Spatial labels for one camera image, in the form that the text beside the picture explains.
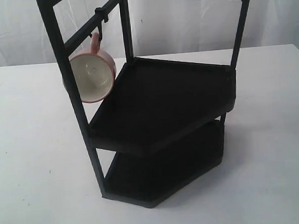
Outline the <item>pink ceramic mug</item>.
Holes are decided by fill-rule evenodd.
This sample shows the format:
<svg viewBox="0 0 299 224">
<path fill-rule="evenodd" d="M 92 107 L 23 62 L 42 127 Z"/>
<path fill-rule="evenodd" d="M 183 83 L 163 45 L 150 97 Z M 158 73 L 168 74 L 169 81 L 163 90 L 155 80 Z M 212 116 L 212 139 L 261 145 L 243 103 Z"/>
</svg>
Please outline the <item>pink ceramic mug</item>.
<svg viewBox="0 0 299 224">
<path fill-rule="evenodd" d="M 91 36 L 90 47 L 70 59 L 75 82 L 83 103 L 95 103 L 106 98 L 116 78 L 116 64 L 101 48 L 99 34 Z"/>
</svg>

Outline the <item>black two-tier corner rack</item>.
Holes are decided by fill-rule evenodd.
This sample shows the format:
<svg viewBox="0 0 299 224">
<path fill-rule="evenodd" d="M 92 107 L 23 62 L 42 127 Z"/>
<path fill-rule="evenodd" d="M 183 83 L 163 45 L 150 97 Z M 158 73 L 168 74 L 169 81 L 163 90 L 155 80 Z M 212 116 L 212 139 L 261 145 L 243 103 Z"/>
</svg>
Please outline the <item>black two-tier corner rack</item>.
<svg viewBox="0 0 299 224">
<path fill-rule="evenodd" d="M 154 208 L 218 166 L 226 114 L 236 100 L 236 65 L 250 0 L 241 12 L 230 64 L 134 56 L 128 0 L 120 8 L 126 62 L 88 120 L 70 66 L 89 20 L 63 41 L 54 13 L 62 0 L 36 0 L 103 198 Z"/>
</svg>

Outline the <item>black sliding hook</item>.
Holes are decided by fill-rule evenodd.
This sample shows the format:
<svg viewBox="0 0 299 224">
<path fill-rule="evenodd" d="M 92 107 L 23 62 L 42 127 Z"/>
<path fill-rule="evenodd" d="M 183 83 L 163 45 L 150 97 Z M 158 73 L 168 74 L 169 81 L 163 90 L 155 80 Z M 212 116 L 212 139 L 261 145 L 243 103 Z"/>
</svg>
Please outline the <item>black sliding hook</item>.
<svg viewBox="0 0 299 224">
<path fill-rule="evenodd" d="M 89 33 L 88 35 L 92 38 L 93 37 L 93 31 L 95 29 L 98 29 L 98 34 L 99 34 L 99 41 L 102 41 L 103 36 L 102 36 L 102 22 L 107 23 L 109 20 L 109 15 L 106 11 L 106 9 L 102 7 L 98 7 L 95 9 L 94 15 L 89 19 Z"/>
</svg>

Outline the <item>white backdrop curtain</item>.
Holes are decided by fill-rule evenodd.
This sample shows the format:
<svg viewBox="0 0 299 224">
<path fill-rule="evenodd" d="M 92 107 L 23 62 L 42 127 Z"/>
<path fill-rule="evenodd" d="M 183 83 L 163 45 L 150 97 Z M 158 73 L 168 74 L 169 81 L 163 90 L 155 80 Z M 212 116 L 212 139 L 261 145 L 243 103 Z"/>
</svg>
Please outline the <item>white backdrop curtain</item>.
<svg viewBox="0 0 299 224">
<path fill-rule="evenodd" d="M 108 0 L 63 0 L 54 7 L 63 40 Z M 231 49 L 239 0 L 129 0 L 136 56 Z M 242 47 L 299 49 L 299 0 L 250 0 Z M 35 0 L 0 0 L 0 66 L 54 62 Z"/>
</svg>

